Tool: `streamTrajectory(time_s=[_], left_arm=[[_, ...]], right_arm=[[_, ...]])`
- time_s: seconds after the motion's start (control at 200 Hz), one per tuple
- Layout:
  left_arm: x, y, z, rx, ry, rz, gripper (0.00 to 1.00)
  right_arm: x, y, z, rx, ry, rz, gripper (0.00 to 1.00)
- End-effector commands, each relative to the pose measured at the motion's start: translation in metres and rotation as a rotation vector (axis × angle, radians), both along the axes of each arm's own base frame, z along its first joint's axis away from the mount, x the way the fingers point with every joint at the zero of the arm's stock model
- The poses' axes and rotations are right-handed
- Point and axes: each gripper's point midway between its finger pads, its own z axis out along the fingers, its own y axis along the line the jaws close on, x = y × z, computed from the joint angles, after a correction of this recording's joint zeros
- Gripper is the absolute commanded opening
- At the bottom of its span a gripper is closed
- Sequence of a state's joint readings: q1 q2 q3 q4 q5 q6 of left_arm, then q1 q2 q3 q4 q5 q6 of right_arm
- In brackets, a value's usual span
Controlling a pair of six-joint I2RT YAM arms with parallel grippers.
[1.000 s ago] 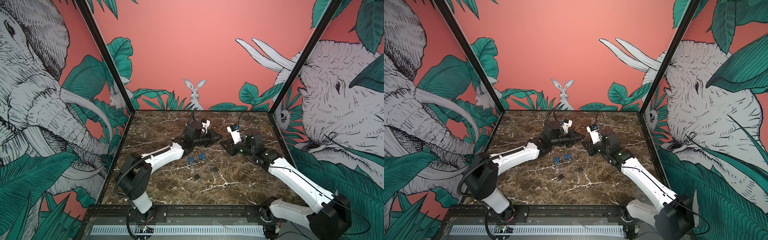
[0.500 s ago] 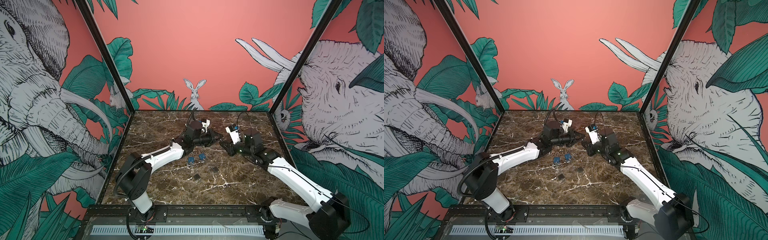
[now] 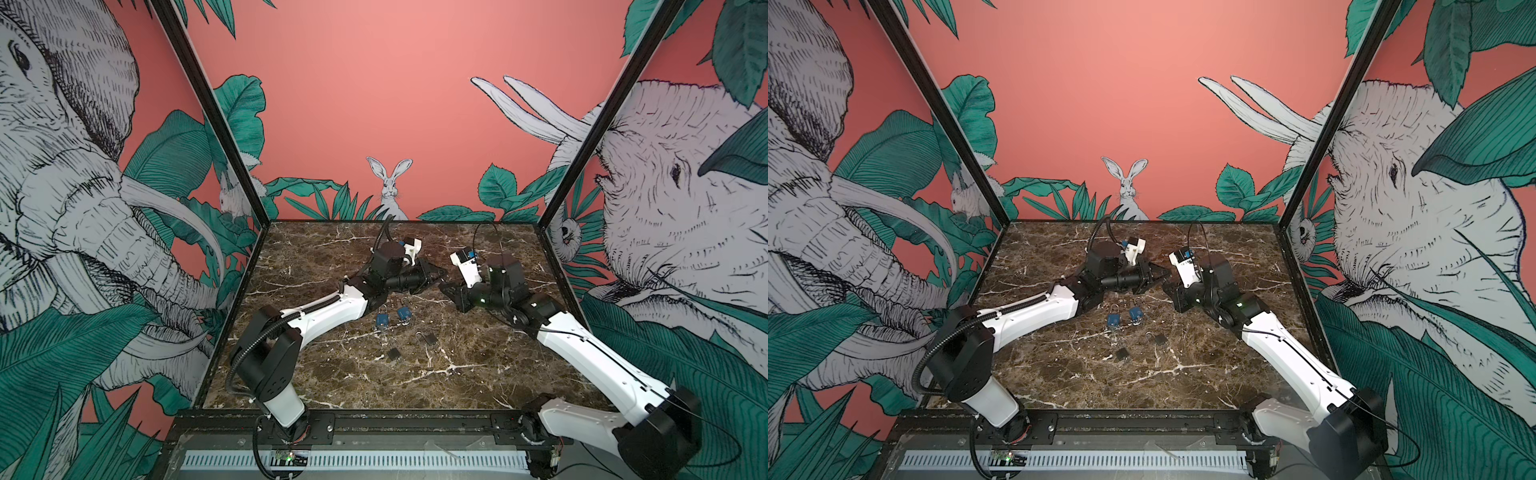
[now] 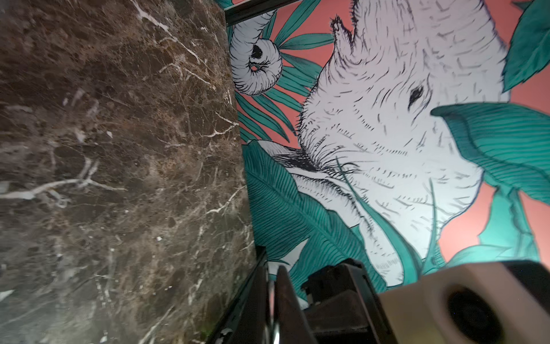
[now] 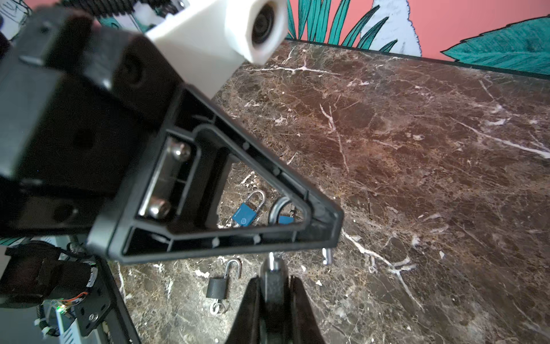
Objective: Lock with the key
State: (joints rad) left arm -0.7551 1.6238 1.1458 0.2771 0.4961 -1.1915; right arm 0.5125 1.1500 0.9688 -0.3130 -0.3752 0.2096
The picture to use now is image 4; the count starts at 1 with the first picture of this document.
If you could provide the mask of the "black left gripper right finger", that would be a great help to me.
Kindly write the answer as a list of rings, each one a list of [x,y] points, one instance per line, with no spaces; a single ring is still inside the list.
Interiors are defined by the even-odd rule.
[[[275,281],[274,343],[317,343],[283,266],[277,270]]]

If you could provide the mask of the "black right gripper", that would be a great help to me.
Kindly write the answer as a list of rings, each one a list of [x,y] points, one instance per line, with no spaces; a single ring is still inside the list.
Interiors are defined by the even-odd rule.
[[[301,290],[318,343],[398,342],[362,262],[346,259],[326,266],[310,275]]]

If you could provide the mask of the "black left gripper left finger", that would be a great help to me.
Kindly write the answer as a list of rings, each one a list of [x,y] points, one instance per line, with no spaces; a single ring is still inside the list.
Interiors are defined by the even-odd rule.
[[[272,343],[272,280],[267,254],[261,253],[245,287],[248,291],[232,343]]]

